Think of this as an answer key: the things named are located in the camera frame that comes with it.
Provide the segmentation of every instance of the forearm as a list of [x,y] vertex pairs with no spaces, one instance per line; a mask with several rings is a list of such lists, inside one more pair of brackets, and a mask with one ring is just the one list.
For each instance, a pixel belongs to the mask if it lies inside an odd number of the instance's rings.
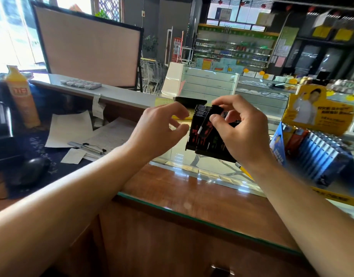
[[354,276],[354,220],[277,163],[251,175],[321,276]]
[[1,211],[0,276],[40,275],[146,162],[119,147]]

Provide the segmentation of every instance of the person's left hand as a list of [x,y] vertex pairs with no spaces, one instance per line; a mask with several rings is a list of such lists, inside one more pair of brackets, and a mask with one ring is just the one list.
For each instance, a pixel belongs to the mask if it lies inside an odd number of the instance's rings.
[[189,131],[188,124],[172,119],[189,116],[188,110],[179,102],[147,108],[137,123],[129,140],[124,144],[149,162],[175,146]]

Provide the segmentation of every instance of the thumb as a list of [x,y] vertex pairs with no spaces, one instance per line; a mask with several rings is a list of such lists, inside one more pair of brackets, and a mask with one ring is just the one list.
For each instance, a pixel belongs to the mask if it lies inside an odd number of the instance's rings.
[[173,138],[176,142],[180,141],[189,131],[190,126],[188,124],[181,124],[175,130],[173,130]]
[[225,139],[227,134],[234,130],[234,128],[229,125],[221,115],[212,114],[209,117],[209,120],[212,122],[213,126],[216,128],[223,140]]

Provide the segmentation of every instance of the hand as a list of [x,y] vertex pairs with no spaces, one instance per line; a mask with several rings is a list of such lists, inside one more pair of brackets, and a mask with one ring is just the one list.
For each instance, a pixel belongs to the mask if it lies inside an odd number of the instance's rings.
[[[228,112],[226,120],[214,114],[210,121],[217,129],[230,154],[247,170],[274,160],[269,148],[267,117],[240,95],[221,96],[213,100]],[[235,128],[229,123],[241,120]]]
[[189,112],[179,102],[147,108],[125,145],[146,162],[162,155],[175,146],[190,128],[188,124],[179,124],[172,119],[173,115],[184,119]]

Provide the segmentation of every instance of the yellow round tag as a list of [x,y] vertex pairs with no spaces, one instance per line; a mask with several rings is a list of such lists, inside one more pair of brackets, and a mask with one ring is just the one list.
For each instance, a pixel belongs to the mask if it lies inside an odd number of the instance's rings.
[[347,101],[354,101],[354,95],[348,95],[345,98]]
[[290,84],[297,84],[298,80],[297,79],[289,79]]
[[334,94],[335,94],[335,91],[333,91],[333,90],[329,90],[326,92],[326,96],[332,96]]

